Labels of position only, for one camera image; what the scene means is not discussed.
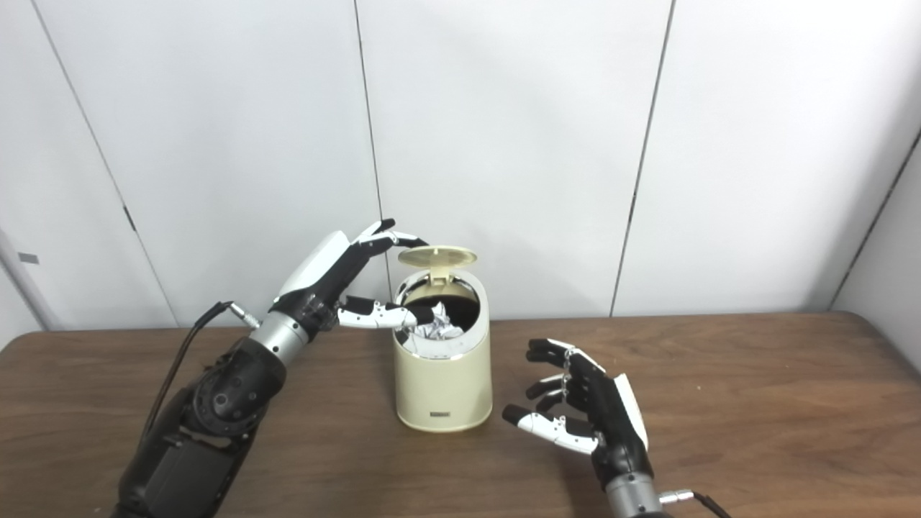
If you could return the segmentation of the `white and black right hand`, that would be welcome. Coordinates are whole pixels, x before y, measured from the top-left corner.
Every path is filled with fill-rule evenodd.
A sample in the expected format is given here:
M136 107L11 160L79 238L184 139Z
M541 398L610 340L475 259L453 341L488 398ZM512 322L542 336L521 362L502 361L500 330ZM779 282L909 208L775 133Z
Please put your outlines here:
M507 404L502 417L523 432L553 445L588 455L605 488L616 478L655 478L648 433L628 377L609 375L575 345L556 339L530 339L527 361L561 368L561 373L527 387L529 407Z

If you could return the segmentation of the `white and black left hand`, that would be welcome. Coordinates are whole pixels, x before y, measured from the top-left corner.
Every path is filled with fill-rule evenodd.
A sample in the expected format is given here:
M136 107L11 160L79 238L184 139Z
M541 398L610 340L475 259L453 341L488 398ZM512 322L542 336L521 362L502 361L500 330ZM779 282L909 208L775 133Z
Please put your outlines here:
M326 236L286 279L269 312L285 315L312 337L335 325L395 329L434 322L433 309L345 295L373 257L394 247L427 245L417 236L395 232L394 225L394 219L377 221L352 240L343 232Z

